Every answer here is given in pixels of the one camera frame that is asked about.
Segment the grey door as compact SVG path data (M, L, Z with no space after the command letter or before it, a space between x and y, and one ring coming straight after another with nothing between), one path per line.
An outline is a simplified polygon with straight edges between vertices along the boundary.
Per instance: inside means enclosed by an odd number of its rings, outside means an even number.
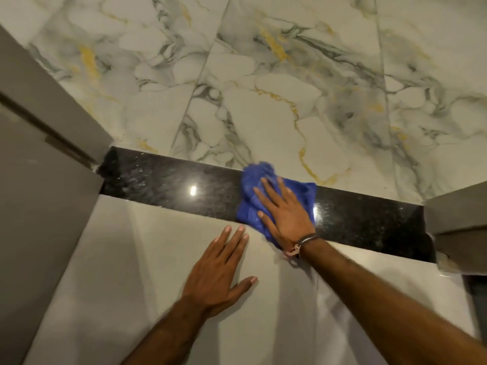
M0 365L26 356L102 183L0 104Z

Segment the person's left forearm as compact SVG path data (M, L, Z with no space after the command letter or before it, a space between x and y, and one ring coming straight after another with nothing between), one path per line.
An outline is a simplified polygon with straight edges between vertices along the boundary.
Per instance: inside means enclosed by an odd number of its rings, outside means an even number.
M194 297L183 296L120 365L183 365L209 310Z

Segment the person's right hand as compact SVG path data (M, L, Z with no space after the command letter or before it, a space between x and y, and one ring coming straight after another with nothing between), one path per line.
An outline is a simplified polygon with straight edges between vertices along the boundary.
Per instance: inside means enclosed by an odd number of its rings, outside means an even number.
M275 207L267 194L257 187L254 187L253 190L260 202L271 213L283 237L283 241L277 241L283 253L287 257L293 258L300 253L301 245L304 242L317 238L316 230L305 209L295 209L287 204L287 187L284 185L283 179L278 177L277 182L281 191L279 195L285 200L282 207Z

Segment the person's right forearm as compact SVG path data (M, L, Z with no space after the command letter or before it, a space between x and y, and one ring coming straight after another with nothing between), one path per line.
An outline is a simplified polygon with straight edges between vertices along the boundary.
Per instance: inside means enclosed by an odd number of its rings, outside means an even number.
M333 289L389 365L487 365L475 338L400 292L323 239L300 257Z

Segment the person's left hand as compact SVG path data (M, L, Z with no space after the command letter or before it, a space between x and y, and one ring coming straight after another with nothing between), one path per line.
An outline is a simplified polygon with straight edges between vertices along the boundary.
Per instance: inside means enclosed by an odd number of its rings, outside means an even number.
M237 284L233 284L233 280L240 263L221 263L222 247L235 231L233 232L232 227L228 225L210 242L192 268L182 291L182 297L192 296L197 301L210 306L207 319L233 306L242 297L233 296L233 287ZM248 241L249 235L246 232L246 248Z

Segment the black granite threshold strip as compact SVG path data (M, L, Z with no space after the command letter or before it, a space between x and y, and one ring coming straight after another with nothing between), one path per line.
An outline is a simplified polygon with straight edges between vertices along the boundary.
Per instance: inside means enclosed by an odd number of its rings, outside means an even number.
M244 191L242 171L189 160L112 147L98 169L101 194L167 209L242 222L265 232L257 213L245 216L244 203L258 201ZM392 256L435 263L425 231L423 206L309 184L284 182L315 218L323 239Z

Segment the blue cleaning cloth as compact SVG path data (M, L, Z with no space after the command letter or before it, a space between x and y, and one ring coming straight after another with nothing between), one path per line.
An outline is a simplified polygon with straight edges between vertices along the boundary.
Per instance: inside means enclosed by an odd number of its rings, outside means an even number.
M274 239L268 228L258 217L258 212L262 211L274 221L271 213L260 202L253 190L254 187L257 187L265 193L265 188L261 182L261 178L263 177L269 181L270 185L278 194L281 194L277 182L277 175L271 164L261 161L258 164L248 165L244 168L240 179L241 201L237 209L236 219L238 222L254 228L263 234L267 241L280 248L277 240ZM312 182L299 182L289 178L284 178L283 183L295 194L298 202L306 210L312 224L315 225L314 202L317 194L317 185Z

